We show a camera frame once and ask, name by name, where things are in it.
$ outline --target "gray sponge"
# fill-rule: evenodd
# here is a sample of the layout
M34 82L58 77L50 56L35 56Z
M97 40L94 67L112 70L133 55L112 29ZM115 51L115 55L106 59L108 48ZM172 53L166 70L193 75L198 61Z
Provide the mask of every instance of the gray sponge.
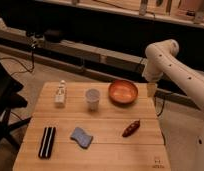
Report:
M79 127L76 127L74 129L70 138L72 140L75 140L79 144L79 146L84 149L87 149L93 140L93 136L88 135L83 129Z

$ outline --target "paper cup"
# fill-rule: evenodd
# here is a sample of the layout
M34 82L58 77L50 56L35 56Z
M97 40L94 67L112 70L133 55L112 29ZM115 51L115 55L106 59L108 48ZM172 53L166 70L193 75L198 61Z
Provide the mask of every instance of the paper cup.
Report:
M100 92L97 89L89 89L85 93L89 110L97 110L100 100Z

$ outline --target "gray floor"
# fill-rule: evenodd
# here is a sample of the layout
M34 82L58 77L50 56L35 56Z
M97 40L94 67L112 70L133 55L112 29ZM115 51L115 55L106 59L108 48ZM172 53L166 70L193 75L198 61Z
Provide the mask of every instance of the gray floor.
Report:
M9 55L0 53L0 57L9 57ZM27 66L31 65L29 61L19 60ZM2 63L9 73L23 70L23 68L13 60L3 60ZM46 81L60 81L62 79L67 82L97 81L41 64L35 64L33 74L16 74L14 77L24 85L24 89L20 94L29 102L27 108L17 109L14 111L22 118L31 116L40 90L43 83ZM162 99L157 99L157 113L159 113L161 106ZM18 119L12 115L11 121L14 122L16 120ZM164 111L159 117L159 121L163 134L166 138L166 149L172 171L191 170L196 151L196 140L200 133L203 120L204 114L199 110L166 101ZM18 141L22 141L25 130L26 128L23 128L14 132L14 136L18 139ZM0 171L12 170L16 155L17 152L11 147L11 145L3 140L0 143Z

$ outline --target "black chair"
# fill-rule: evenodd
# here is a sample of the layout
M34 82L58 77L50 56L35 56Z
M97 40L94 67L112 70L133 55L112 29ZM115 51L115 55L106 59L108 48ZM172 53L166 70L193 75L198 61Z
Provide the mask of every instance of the black chair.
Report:
M23 85L12 78L0 63L0 141L6 138L16 149L20 145L10 133L30 121L27 118L13 124L8 123L11 109L27 106L27 101L17 94L22 88Z

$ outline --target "wooden bowl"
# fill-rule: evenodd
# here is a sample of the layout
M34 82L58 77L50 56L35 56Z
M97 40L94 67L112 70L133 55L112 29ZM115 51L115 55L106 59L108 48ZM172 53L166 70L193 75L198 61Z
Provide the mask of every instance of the wooden bowl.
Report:
M127 80L116 80L112 82L108 92L110 99L120 104L132 103L138 96L138 88L134 83Z

